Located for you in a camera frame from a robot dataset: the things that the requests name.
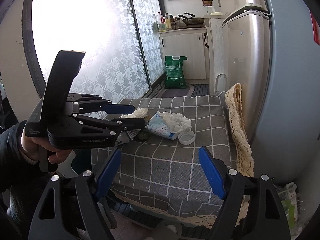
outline pan handle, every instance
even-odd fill
[[[188,14],[188,15],[191,15],[191,17],[196,17],[194,14],[192,13],[184,13],[184,14]]]
[[[203,38],[204,38],[204,45],[205,45],[205,47],[206,48],[208,48],[209,47],[209,45],[208,45],[208,43],[207,43],[207,38],[206,37],[208,37],[208,33],[204,33],[204,35],[203,35]]]
[[[184,16],[182,14],[178,14],[179,17],[185,18],[186,20],[188,20],[189,18],[187,16]]]

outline frosted glass panel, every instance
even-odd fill
[[[137,16],[148,74],[152,84],[165,72],[156,23],[156,15],[160,12],[159,1],[133,0],[133,6]]]
[[[46,81],[59,50],[82,50],[71,92],[118,102],[149,90],[129,0],[33,0],[32,25]]]

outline metal pivot bolt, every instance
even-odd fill
[[[89,170],[83,172],[83,176],[85,177],[89,177],[91,174],[92,174],[92,171],[89,171]]]
[[[266,174],[262,174],[262,175],[261,175],[261,179],[267,181],[267,180],[269,180],[269,176],[266,175]]]
[[[234,169],[230,169],[228,172],[229,172],[230,175],[233,175],[233,176],[237,175],[237,173],[238,173],[238,171],[236,171]]]
[[[51,180],[52,181],[57,181],[59,179],[59,176],[58,175],[53,175],[52,177],[51,177]]]

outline hanging basket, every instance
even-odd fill
[[[212,0],[202,0],[203,6],[212,6]]]

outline green plastic packaging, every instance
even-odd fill
[[[188,57],[184,56],[165,56],[165,72],[167,80],[165,88],[186,88],[186,81],[183,76],[183,61]]]

